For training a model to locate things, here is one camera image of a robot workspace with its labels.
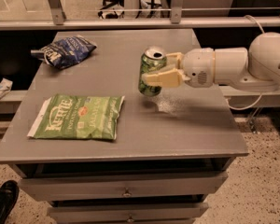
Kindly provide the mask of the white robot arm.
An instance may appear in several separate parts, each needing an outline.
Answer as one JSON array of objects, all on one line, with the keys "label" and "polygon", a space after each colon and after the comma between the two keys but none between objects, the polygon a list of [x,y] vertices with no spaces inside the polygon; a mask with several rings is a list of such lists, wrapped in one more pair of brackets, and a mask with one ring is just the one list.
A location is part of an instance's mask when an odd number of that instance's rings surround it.
[{"label": "white robot arm", "polygon": [[268,92],[280,89],[280,34],[258,35],[249,48],[193,49],[171,53],[165,67],[144,73],[148,86],[193,88],[227,85],[240,91]]}]

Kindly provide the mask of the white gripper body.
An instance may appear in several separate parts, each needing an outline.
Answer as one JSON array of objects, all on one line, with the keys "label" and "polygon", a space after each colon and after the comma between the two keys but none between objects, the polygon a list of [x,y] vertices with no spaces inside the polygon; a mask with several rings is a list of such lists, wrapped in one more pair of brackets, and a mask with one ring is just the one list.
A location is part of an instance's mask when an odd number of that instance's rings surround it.
[{"label": "white gripper body", "polygon": [[193,88],[209,88],[214,82],[215,51],[193,49],[182,60],[185,83]]}]

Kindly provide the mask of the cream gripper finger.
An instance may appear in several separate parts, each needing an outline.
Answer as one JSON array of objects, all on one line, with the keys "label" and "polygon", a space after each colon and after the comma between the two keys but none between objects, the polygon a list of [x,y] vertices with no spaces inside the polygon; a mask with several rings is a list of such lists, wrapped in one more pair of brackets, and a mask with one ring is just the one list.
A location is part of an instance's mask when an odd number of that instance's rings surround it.
[{"label": "cream gripper finger", "polygon": [[186,81],[190,81],[182,69],[170,69],[166,71],[156,71],[151,73],[144,73],[142,75],[142,81],[152,87],[162,88],[176,88],[182,85]]},{"label": "cream gripper finger", "polygon": [[172,66],[177,69],[182,68],[182,60],[183,60],[184,54],[181,52],[174,52],[174,53],[167,53],[166,58],[167,58],[167,65]]}]

